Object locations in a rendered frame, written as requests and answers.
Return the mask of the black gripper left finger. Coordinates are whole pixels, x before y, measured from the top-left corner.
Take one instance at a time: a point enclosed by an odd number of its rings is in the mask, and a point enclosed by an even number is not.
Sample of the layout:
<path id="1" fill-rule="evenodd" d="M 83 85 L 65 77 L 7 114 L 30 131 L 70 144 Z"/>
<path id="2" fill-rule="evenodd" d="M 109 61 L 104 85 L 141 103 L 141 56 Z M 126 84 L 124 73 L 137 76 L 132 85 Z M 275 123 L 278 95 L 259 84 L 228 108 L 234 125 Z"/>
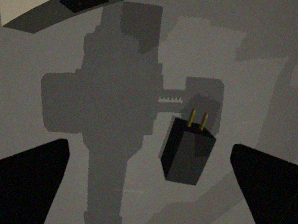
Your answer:
<path id="1" fill-rule="evenodd" d="M 44 224 L 68 161 L 67 139 L 0 160 L 0 224 Z"/>

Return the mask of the black two-prong plug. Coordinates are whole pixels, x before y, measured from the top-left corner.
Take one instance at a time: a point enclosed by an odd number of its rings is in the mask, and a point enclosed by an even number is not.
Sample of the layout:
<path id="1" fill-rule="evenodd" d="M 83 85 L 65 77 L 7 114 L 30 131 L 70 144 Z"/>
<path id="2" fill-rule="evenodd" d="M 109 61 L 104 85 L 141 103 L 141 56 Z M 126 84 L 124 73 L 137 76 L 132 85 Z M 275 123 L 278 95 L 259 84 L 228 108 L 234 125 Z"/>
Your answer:
<path id="1" fill-rule="evenodd" d="M 194 123 L 194 115 L 193 108 L 189 121 L 173 121 L 160 160 L 165 181 L 196 186 L 208 163 L 216 137 L 204 127 L 208 113 L 204 113 L 200 124 Z"/>

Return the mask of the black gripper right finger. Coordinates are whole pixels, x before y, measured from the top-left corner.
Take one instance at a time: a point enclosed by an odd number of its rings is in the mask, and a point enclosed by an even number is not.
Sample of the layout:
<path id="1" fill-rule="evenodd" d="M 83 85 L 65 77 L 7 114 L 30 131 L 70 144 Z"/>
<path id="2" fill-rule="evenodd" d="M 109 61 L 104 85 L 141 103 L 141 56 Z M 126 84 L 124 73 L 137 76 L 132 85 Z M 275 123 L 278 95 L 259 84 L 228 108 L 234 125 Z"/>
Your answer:
<path id="1" fill-rule="evenodd" d="M 230 163 L 255 224 L 298 224 L 298 164 L 242 144 Z"/>

